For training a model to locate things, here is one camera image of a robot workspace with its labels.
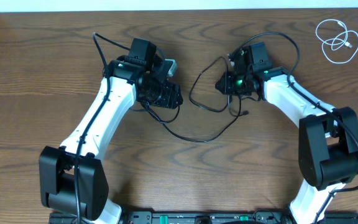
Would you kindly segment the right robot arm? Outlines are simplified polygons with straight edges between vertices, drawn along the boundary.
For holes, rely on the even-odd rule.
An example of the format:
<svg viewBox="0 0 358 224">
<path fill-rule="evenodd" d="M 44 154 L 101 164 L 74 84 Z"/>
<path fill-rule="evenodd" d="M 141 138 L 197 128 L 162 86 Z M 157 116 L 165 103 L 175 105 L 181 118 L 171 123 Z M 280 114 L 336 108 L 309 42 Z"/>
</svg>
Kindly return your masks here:
<svg viewBox="0 0 358 224">
<path fill-rule="evenodd" d="M 215 88 L 231 96 L 256 93 L 297 126 L 303 182 L 285 222 L 318 223 L 336 194 L 358 190 L 358 119 L 353 109 L 317 99 L 282 67 L 227 72 Z"/>
</svg>

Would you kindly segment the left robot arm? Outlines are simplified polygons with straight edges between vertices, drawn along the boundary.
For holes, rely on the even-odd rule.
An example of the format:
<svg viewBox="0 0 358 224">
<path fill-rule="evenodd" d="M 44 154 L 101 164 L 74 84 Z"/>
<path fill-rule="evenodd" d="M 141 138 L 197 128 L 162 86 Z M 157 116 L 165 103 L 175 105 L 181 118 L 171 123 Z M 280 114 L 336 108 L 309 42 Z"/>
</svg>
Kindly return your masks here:
<svg viewBox="0 0 358 224">
<path fill-rule="evenodd" d="M 50 223 L 119 223 L 122 208 L 108 198 L 103 161 L 121 119 L 135 102 L 145 110 L 183 103 L 180 86 L 169 81 L 176 61 L 150 41 L 134 39 L 128 54 L 101 60 L 101 86 L 79 125 L 59 147 L 40 153 L 40 198 L 53 209 Z"/>
</svg>

